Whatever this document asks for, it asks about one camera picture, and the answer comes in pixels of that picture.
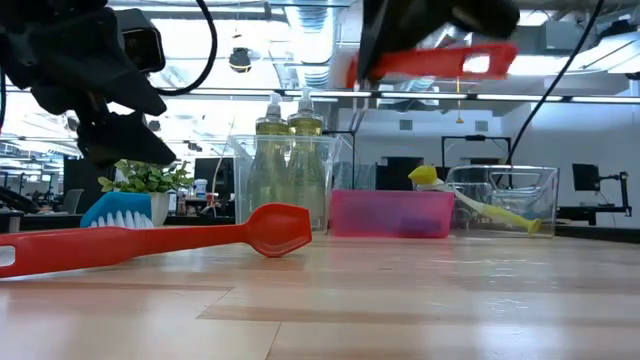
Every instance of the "wooden table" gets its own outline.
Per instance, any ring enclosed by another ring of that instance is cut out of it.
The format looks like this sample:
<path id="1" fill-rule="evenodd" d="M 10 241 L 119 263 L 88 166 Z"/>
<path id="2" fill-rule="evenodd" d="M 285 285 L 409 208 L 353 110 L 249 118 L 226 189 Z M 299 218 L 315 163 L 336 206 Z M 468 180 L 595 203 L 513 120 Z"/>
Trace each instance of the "wooden table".
<path id="1" fill-rule="evenodd" d="M 640 247 L 325 239 L 0 283 L 3 360 L 640 358 Z"/>

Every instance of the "computer monitor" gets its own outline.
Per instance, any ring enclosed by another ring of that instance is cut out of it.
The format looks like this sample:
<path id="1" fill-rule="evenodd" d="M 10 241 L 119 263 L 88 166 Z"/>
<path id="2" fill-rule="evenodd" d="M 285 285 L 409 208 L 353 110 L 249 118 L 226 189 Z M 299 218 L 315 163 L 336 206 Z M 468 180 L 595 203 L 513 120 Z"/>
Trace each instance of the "computer monitor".
<path id="1" fill-rule="evenodd" d="M 213 190 L 213 174 L 218 166 L 218 161 L 220 161 L 220 158 L 198 158 L 195 161 L 194 178 L 207 180 L 207 192 L 212 192 Z M 222 164 L 216 176 L 215 192 L 224 197 L 233 193 L 233 188 L 233 159 L 222 158 Z"/>
<path id="2" fill-rule="evenodd" d="M 592 164 L 573 164 L 573 187 L 576 191 L 600 191 L 600 171 Z"/>

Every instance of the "blue brush head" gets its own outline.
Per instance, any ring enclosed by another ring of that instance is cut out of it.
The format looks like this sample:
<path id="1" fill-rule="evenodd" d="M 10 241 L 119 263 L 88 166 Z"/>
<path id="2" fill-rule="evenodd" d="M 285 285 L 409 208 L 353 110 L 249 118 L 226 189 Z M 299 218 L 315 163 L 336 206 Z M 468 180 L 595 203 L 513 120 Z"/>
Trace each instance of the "blue brush head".
<path id="1" fill-rule="evenodd" d="M 80 227 L 88 228 L 91 226 L 91 222 L 98 221 L 100 216 L 106 219 L 108 213 L 115 216 L 118 211 L 124 214 L 127 210 L 131 213 L 137 211 L 140 215 L 146 215 L 151 219 L 151 196 L 149 194 L 108 192 L 82 216 Z"/>

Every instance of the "potted plant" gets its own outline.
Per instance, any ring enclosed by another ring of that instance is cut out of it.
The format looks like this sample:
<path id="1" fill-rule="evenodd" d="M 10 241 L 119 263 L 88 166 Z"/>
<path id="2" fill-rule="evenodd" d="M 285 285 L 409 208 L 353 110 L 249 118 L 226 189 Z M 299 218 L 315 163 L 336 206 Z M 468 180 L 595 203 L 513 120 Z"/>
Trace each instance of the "potted plant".
<path id="1" fill-rule="evenodd" d="M 169 194 L 167 191 L 178 191 L 180 188 L 190 187 L 193 178 L 187 177 L 183 162 L 178 168 L 173 165 L 165 168 L 161 165 L 147 164 L 139 161 L 120 160 L 115 164 L 116 169 L 126 178 L 124 181 L 111 181 L 106 177 L 99 177 L 102 191 L 123 191 L 149 193 L 151 196 L 151 221 L 154 226 L 162 226 L 169 212 Z"/>

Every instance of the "pink plastic box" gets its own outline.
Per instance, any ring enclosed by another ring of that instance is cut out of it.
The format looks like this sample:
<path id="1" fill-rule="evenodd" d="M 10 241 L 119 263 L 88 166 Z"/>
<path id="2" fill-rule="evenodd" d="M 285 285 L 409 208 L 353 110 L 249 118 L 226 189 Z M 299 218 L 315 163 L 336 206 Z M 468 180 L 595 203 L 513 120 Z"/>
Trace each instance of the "pink plastic box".
<path id="1" fill-rule="evenodd" d="M 446 238 L 453 193 L 333 190 L 331 233 L 348 237 Z"/>

